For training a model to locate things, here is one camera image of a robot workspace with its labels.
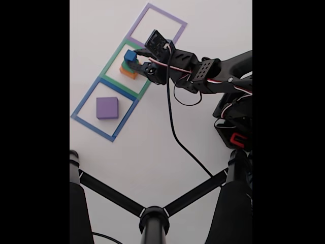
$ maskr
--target white surface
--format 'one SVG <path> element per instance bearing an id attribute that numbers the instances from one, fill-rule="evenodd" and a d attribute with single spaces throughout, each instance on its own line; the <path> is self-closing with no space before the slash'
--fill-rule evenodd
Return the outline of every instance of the white surface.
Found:
<path id="1" fill-rule="evenodd" d="M 70 115 L 146 3 L 70 0 Z M 199 59 L 207 56 L 225 60 L 252 49 L 251 0 L 151 3 L 188 23 L 176 47 L 195 53 Z M 177 97 L 192 103 L 199 96 L 178 89 Z M 227 166 L 231 152 L 213 127 L 212 113 L 221 97 L 204 95 L 202 103 L 194 107 L 182 106 L 172 98 L 176 134 L 212 174 Z M 162 85 L 150 85 L 114 143 L 70 118 L 70 149 L 80 155 L 83 170 L 145 207 L 163 207 L 208 179 L 173 138 L 166 86 Z M 168 244 L 205 242 L 218 190 L 211 194 L 214 197 L 208 195 L 201 203 L 194 203 L 204 207 L 193 204 L 170 219 Z M 118 233 L 116 238 L 123 244 L 140 243 L 137 218 L 96 193 L 87 194 L 87 201 L 94 231 L 113 237 Z M 192 215 L 203 219 L 187 219 L 195 218 Z M 109 243 L 97 239 L 96 244 Z"/>
<path id="2" fill-rule="evenodd" d="M 163 37 L 170 37 L 169 39 L 173 39 L 180 27 L 180 23 L 175 22 L 153 9 L 148 9 L 131 37 L 142 43 L 146 43 L 152 31 L 157 29 Z"/>
<path id="3" fill-rule="evenodd" d="M 119 68 L 121 67 L 121 64 L 124 60 L 124 55 L 128 49 L 134 50 L 134 48 L 130 47 L 128 44 L 125 44 L 115 58 L 112 65 L 107 70 L 106 75 L 139 94 L 144 84 L 147 82 L 147 78 L 142 75 L 137 75 L 137 77 L 133 80 L 126 75 L 121 74 L 119 71 Z M 138 60 L 141 64 L 148 62 L 148 58 L 143 56 L 139 56 Z"/>
<path id="4" fill-rule="evenodd" d="M 98 119 L 96 117 L 96 98 L 117 97 L 118 99 L 118 118 Z M 120 93 L 110 89 L 104 84 L 99 83 L 89 96 L 86 103 L 81 108 L 78 116 L 91 125 L 112 136 L 124 115 L 131 107 L 133 101 Z"/>

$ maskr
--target green square outline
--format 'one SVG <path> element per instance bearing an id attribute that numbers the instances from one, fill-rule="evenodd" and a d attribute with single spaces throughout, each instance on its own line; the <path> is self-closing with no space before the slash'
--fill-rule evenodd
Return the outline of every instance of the green square outline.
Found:
<path id="1" fill-rule="evenodd" d="M 120 43 L 120 45 L 118 45 L 117 49 L 115 50 L 115 52 L 113 53 L 111 58 L 108 60 L 107 64 L 104 66 L 103 70 L 99 74 L 99 77 L 105 79 L 107 82 L 112 83 L 113 85 L 117 86 L 118 88 L 121 88 L 125 92 L 129 93 L 130 95 L 132 95 L 132 96 L 136 97 L 138 100 L 140 100 L 143 97 L 143 94 L 148 89 L 149 85 L 151 84 L 150 80 L 146 81 L 146 83 L 144 84 L 144 86 L 142 87 L 141 91 L 138 94 L 135 91 L 131 90 L 130 88 L 126 87 L 125 85 L 122 85 L 118 81 L 116 81 L 116 80 L 114 80 L 114 79 L 112 79 L 112 78 L 110 78 L 109 76 L 106 75 L 106 72 L 108 71 L 108 69 L 110 68 L 110 66 L 112 65 L 112 63 L 116 59 L 116 57 L 118 56 L 118 54 L 121 52 L 121 50 L 125 46 L 125 44 L 129 45 L 130 47 L 132 47 L 134 49 L 143 48 L 143 47 L 139 46 L 138 44 L 136 44 L 134 42 L 131 42 L 128 39 L 124 38 L 123 41 Z"/>

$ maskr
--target purple square outline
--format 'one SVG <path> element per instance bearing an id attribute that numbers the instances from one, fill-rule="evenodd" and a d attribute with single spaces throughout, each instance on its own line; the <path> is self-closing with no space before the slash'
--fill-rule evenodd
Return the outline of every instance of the purple square outline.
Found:
<path id="1" fill-rule="evenodd" d="M 139 23 L 142 20 L 142 18 L 147 13 L 148 9 L 153 9 L 153 10 L 157 11 L 158 13 L 161 13 L 162 15 L 164 15 L 164 16 L 166 16 L 166 17 L 174 20 L 175 22 L 181 24 L 181 27 L 179 28 L 178 32 L 176 33 L 175 37 L 173 38 L 173 43 L 175 44 L 178 41 L 178 39 L 180 38 L 180 36 L 183 33 L 183 31 L 185 30 L 185 27 L 187 26 L 187 23 L 185 21 L 183 21 L 183 20 L 175 17 L 174 15 L 171 15 L 171 14 L 167 13 L 166 11 L 164 11 L 164 10 L 162 10 L 162 9 L 160 9 L 160 8 L 152 5 L 152 4 L 149 4 L 149 3 L 142 10 L 141 14 L 137 18 L 136 22 L 134 22 L 134 24 L 132 25 L 131 29 L 126 34 L 125 38 L 127 38 L 131 42 L 134 42 L 134 43 L 138 44 L 139 46 L 144 47 L 144 43 L 139 42 L 138 40 L 134 39 L 133 37 L 131 37 L 131 35 L 134 32 L 134 30 L 137 28 L 137 26 L 139 25 Z"/>

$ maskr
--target orange block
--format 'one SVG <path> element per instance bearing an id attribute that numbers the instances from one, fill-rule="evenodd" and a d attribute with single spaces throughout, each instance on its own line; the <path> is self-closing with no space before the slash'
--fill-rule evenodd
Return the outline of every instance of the orange block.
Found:
<path id="1" fill-rule="evenodd" d="M 133 80 L 135 80 L 136 77 L 137 77 L 137 75 L 138 75 L 138 73 L 134 73 L 134 74 L 132 74 L 132 73 L 130 73 L 129 71 L 126 71 L 125 69 L 123 69 L 122 66 L 120 67 L 120 72 L 121 72 L 123 75 L 126 75 L 127 77 L 129 77 L 129 78 L 131 78 L 131 79 L 133 79 Z"/>

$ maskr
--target blue cube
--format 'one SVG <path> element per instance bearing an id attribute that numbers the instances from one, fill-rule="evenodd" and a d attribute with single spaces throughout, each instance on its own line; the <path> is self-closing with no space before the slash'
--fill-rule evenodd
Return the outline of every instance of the blue cube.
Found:
<path id="1" fill-rule="evenodd" d="M 135 62 L 137 60 L 137 54 L 134 51 L 127 50 L 126 54 L 124 55 L 124 60 L 126 61 L 131 61 Z"/>

